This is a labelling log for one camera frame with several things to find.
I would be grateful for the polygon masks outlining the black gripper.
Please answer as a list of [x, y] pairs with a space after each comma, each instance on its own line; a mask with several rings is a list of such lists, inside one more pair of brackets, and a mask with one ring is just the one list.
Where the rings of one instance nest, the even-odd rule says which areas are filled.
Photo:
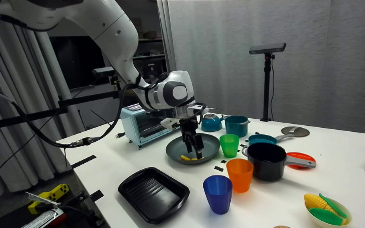
[[203, 139], [199, 134], [196, 134], [197, 120], [195, 116], [181, 119], [180, 129], [182, 134], [182, 140], [185, 143], [186, 151], [192, 152], [191, 140], [194, 138], [192, 147], [196, 153], [196, 158], [200, 159], [203, 157], [201, 149], [204, 148]]

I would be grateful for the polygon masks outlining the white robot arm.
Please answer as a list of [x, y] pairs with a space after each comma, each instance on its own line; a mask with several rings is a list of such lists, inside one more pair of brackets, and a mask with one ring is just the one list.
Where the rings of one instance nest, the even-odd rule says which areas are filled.
[[191, 77], [171, 71], [164, 78], [147, 82], [133, 63], [138, 32], [115, 0], [0, 0], [0, 19], [30, 30], [49, 30], [62, 19], [78, 25], [102, 51], [110, 66], [149, 111], [171, 110], [161, 121], [164, 128], [178, 125], [189, 152], [203, 157], [196, 116], [205, 105], [195, 101]]

